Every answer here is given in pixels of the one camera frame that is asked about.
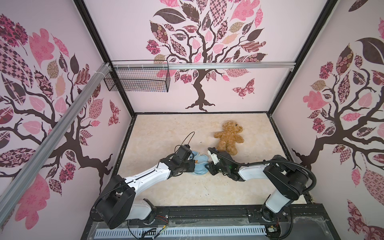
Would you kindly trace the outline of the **brown plush teddy bear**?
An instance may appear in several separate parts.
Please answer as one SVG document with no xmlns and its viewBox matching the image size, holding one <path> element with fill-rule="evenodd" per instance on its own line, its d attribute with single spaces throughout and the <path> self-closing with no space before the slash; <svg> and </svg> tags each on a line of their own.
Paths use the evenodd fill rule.
<svg viewBox="0 0 384 240">
<path fill-rule="evenodd" d="M 221 132 L 214 133 L 214 138 L 219 140 L 216 149 L 220 152 L 227 152 L 231 156 L 238 154 L 236 144 L 244 143 L 244 138 L 240 136 L 243 127 L 235 121 L 228 121 L 223 124 Z"/>
</svg>

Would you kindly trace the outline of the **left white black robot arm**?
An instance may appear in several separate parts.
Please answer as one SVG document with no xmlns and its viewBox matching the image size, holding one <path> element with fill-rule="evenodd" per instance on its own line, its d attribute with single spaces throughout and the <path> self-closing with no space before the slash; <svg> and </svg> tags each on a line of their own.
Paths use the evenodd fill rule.
<svg viewBox="0 0 384 240">
<path fill-rule="evenodd" d="M 169 178 L 194 172 L 193 157 L 190 146 L 181 145 L 175 153 L 159 160 L 154 167 L 138 175 L 112 177 L 95 201 L 93 209 L 111 230 L 130 220 L 152 224 L 157 208 L 148 199 L 139 200 L 137 197 L 151 186 Z"/>
</svg>

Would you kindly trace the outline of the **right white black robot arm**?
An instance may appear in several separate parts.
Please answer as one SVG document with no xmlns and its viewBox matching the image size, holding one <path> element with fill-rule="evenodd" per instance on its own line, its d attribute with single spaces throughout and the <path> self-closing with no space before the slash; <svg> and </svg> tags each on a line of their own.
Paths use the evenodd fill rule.
<svg viewBox="0 0 384 240">
<path fill-rule="evenodd" d="M 268 179 L 274 185 L 274 192 L 260 210 L 265 219 L 274 218 L 284 207 L 316 185 L 316 177 L 310 170 L 280 155 L 268 161 L 242 164 L 233 160 L 229 153 L 216 148 L 208 148 L 208 154 L 212 161 L 206 165 L 206 169 L 213 176 L 221 173 L 236 182 Z"/>
</svg>

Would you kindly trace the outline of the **light blue fleece hoodie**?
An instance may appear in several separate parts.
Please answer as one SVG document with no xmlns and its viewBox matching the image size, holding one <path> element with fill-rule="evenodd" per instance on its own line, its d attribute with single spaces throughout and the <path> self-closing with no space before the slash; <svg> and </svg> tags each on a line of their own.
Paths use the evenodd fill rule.
<svg viewBox="0 0 384 240">
<path fill-rule="evenodd" d="M 206 165 L 209 163 L 209 157 L 207 155 L 192 151 L 189 159 L 195 161 L 195 170 L 193 172 L 195 175 L 204 175 L 208 172 Z"/>
</svg>

